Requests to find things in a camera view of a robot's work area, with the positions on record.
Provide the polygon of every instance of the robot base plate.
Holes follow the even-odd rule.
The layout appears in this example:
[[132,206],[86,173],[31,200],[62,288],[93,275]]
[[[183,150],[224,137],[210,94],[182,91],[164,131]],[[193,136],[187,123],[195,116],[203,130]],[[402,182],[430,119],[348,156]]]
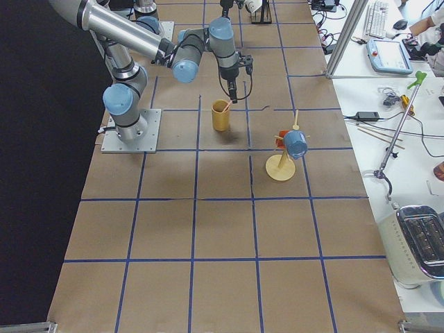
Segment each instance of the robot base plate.
[[[157,149],[157,139],[159,137],[161,109],[140,110],[140,115],[146,119],[148,128],[144,136],[132,141],[120,140],[115,130],[108,130],[103,138],[102,153],[155,153]],[[110,117],[108,127],[115,126],[114,120]]]

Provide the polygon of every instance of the green handle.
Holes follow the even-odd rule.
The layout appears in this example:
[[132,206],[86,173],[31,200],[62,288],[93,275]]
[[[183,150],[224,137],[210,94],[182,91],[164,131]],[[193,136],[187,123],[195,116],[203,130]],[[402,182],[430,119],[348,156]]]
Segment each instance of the green handle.
[[413,82],[410,86],[408,86],[407,89],[412,88],[414,85],[422,85],[422,82],[424,81],[425,77],[427,76],[427,73],[424,73],[422,71],[417,71],[415,76],[416,76],[416,81]]

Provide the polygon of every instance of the white table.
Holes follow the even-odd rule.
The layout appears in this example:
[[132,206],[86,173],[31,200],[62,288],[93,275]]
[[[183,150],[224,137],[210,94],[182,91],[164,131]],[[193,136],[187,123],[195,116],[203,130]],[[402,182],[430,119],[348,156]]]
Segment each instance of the white table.
[[[388,16],[386,21],[386,30],[391,30],[391,27],[394,23],[400,19],[402,19],[402,15],[398,10],[398,7],[395,5],[393,0],[385,0],[388,3]],[[347,12],[350,12],[353,0],[343,0],[341,3],[347,8]],[[345,11],[341,9],[339,6],[336,12],[327,12],[327,19],[325,23],[322,25],[322,28],[327,29],[328,33],[340,33],[342,31],[343,25],[345,24],[346,17]],[[361,19],[359,20],[355,32],[353,36],[361,37],[362,31],[364,29],[364,21],[366,16],[366,10],[363,12]],[[317,23],[321,20],[320,15],[314,16],[314,21]],[[409,33],[409,29],[405,31],[401,31],[403,33]],[[401,41],[406,38],[406,34],[400,35],[394,40]],[[325,56],[327,61],[330,60],[330,55]],[[434,76],[433,71],[430,69],[430,66],[427,62],[412,62],[413,73],[409,76],[414,76],[415,72],[420,70],[426,72],[428,76]],[[359,45],[353,41],[349,41],[347,48],[343,54],[343,57],[334,72],[335,77],[405,77],[405,75],[397,75],[397,74],[381,74],[376,72],[370,64],[367,55],[366,45]]]
[[[401,108],[399,104],[389,110],[383,106],[383,97],[378,92],[378,87],[392,87],[400,94],[410,96],[412,89],[408,90],[407,85],[413,81],[414,78],[342,78],[333,80],[333,83],[344,115],[354,115],[357,111],[377,111],[380,117],[388,118],[400,112]],[[443,78],[426,77],[413,103],[416,117],[423,122],[426,134],[444,135],[444,106],[438,99],[443,86]],[[401,116],[398,116],[374,124],[396,129],[400,119]],[[380,222],[394,212],[386,199],[388,186],[385,181],[366,175],[378,170],[389,143],[361,132],[354,121],[346,122],[375,220]],[[410,117],[402,129],[420,133],[418,122]],[[444,212],[444,182],[435,178],[432,172],[444,157],[430,157],[419,137],[400,135],[400,139],[403,141],[398,144],[405,149],[394,149],[399,153],[398,158],[391,157],[384,171],[393,185],[392,202],[397,202],[400,206],[428,205],[438,213]],[[434,155],[444,155],[444,139],[428,139],[426,145]],[[441,195],[430,194],[427,180],[434,192]],[[429,285],[413,290],[396,287],[404,312],[444,312],[444,307],[433,297]]]

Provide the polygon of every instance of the grid floor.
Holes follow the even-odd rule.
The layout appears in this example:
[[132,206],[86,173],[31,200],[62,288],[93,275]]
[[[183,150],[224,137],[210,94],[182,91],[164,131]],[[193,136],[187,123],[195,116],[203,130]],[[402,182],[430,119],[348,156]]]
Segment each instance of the grid floor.
[[[158,9],[175,35],[221,11],[216,0]],[[49,312],[60,332],[398,331],[402,310],[309,6],[271,10],[267,26],[230,11],[254,87],[225,133],[211,126],[223,93],[210,54],[188,85],[135,55],[150,74],[141,106],[164,110],[158,151],[104,155],[98,138]],[[238,86],[246,93],[248,77]],[[296,109],[309,151],[275,182],[265,161]]]

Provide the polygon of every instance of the yellow cup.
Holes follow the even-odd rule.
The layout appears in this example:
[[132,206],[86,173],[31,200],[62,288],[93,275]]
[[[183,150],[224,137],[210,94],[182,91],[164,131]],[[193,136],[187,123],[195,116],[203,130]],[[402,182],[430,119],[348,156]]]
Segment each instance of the yellow cup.
[[217,99],[211,106],[211,116],[213,128],[219,132],[223,132],[230,127],[230,103]]

